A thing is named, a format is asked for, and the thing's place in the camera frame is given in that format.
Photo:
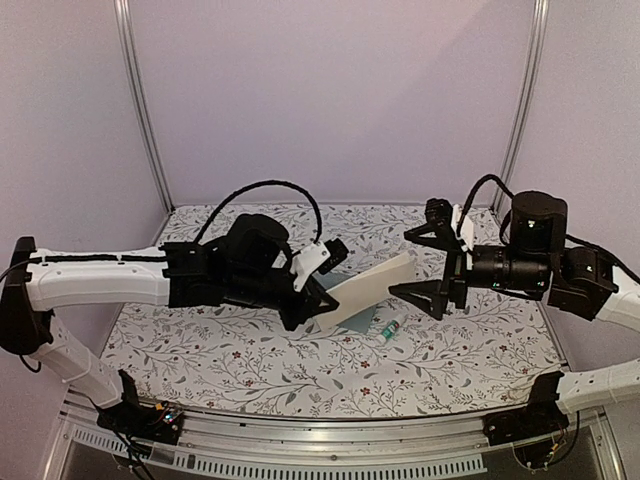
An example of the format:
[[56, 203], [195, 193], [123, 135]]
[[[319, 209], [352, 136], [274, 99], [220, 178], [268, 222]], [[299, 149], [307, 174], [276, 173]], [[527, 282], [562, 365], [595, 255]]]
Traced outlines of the teal envelope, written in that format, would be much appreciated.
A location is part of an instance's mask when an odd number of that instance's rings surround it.
[[[340, 283], [348, 280], [349, 275], [344, 273], [329, 272], [326, 275], [316, 274], [315, 279], [326, 289], [329, 290]], [[355, 331], [357, 333], [366, 334], [376, 312], [376, 307], [370, 307], [363, 310], [348, 319], [344, 320], [337, 327]]]

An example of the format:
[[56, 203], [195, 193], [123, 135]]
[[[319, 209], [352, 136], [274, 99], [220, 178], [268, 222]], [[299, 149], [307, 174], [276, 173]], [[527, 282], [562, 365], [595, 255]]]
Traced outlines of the beige letter paper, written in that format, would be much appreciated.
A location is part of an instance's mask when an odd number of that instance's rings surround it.
[[412, 282], [415, 277], [415, 261], [411, 255], [408, 252], [397, 255], [331, 287], [327, 293], [339, 306], [315, 316], [315, 322], [321, 330], [329, 330], [390, 298], [391, 286]]

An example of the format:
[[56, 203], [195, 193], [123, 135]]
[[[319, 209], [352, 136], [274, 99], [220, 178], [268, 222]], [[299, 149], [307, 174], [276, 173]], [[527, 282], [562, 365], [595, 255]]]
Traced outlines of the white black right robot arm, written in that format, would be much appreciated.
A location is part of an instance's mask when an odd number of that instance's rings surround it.
[[568, 235], [564, 200], [539, 191], [514, 195], [505, 222], [510, 236], [502, 246], [475, 243], [469, 209], [427, 201], [425, 224], [404, 237], [446, 252], [443, 276], [392, 285], [391, 295], [441, 319], [449, 305], [465, 307], [469, 289], [483, 288], [638, 330], [638, 275], [606, 249]]

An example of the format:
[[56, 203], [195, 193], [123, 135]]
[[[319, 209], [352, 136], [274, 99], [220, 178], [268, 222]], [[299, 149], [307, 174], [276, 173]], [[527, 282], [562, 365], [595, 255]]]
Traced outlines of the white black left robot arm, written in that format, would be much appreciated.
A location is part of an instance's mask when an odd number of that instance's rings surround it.
[[2, 274], [1, 347], [29, 356], [87, 396], [128, 434], [148, 426], [135, 383], [103, 364], [56, 319], [58, 307], [138, 303], [168, 308], [234, 305], [266, 308], [292, 331], [339, 303], [314, 279], [346, 259], [339, 239], [298, 252], [287, 229], [261, 214], [242, 214], [205, 244], [167, 242], [126, 252], [57, 253], [20, 238]]

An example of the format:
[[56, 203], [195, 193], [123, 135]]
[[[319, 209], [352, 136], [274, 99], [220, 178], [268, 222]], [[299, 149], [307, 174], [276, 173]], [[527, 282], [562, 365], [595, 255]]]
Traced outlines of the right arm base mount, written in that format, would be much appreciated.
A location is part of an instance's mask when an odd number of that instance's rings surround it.
[[483, 434], [491, 446], [551, 434], [569, 426], [568, 415], [558, 405], [561, 371], [538, 376], [524, 406], [482, 417]]

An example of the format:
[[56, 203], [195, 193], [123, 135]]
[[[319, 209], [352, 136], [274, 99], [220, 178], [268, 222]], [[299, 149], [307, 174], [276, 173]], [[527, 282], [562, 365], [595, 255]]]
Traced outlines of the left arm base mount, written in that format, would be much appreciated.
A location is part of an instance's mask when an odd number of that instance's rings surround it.
[[113, 432], [153, 442], [177, 445], [184, 424], [184, 410], [175, 403], [159, 401], [153, 406], [140, 403], [135, 381], [119, 370], [122, 392], [110, 407], [97, 407], [97, 424]]

